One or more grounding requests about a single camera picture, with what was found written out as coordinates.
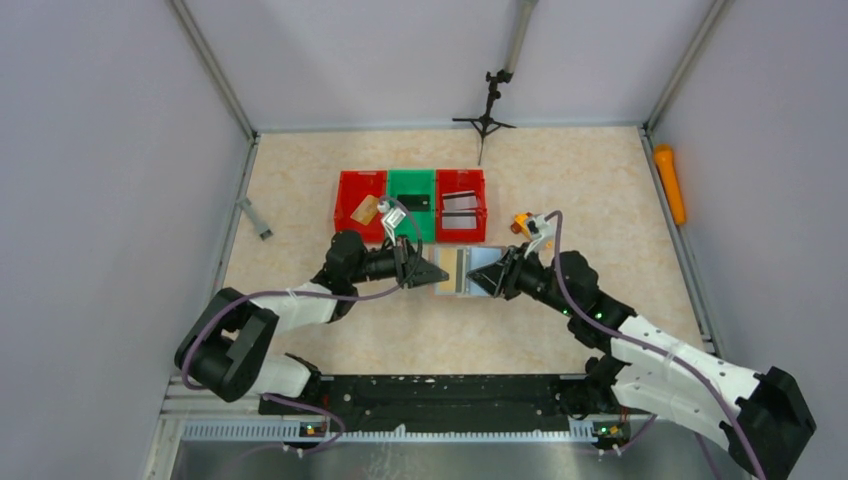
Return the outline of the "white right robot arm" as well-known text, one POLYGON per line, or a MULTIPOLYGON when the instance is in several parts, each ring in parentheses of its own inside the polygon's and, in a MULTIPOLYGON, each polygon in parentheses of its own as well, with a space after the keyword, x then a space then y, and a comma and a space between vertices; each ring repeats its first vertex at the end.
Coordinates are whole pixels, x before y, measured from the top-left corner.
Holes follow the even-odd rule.
POLYGON ((510 247, 466 277, 491 297, 527 295, 567 316, 574 337, 602 351, 586 385, 600 412, 620 405, 672 421, 758 479, 788 478, 816 431, 790 373, 740 367, 675 338, 603 292, 577 251, 561 252, 545 267, 537 253, 510 247))

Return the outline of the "gold card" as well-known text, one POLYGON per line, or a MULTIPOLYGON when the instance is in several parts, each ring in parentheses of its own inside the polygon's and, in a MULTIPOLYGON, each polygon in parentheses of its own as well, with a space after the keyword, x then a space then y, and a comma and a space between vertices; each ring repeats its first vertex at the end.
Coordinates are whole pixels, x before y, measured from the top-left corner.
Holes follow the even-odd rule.
POLYGON ((379 199, 373 195, 366 195, 356 206, 350 215, 350 219, 363 226, 368 226, 379 213, 379 199))

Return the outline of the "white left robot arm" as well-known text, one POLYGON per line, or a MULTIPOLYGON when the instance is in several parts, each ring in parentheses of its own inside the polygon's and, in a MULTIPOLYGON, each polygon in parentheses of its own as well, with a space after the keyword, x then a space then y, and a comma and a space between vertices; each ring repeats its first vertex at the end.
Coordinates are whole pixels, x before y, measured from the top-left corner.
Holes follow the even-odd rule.
POLYGON ((273 393, 295 412, 308 413, 320 401, 319 371, 295 355, 270 357, 275 338, 341 320, 364 301, 361 283, 395 280, 378 293, 385 298, 448 278, 405 236, 369 249, 358 232, 343 230, 332 237, 321 269, 298 287, 253 294, 219 290, 177 348, 174 363, 190 390, 210 391, 225 402, 273 393))

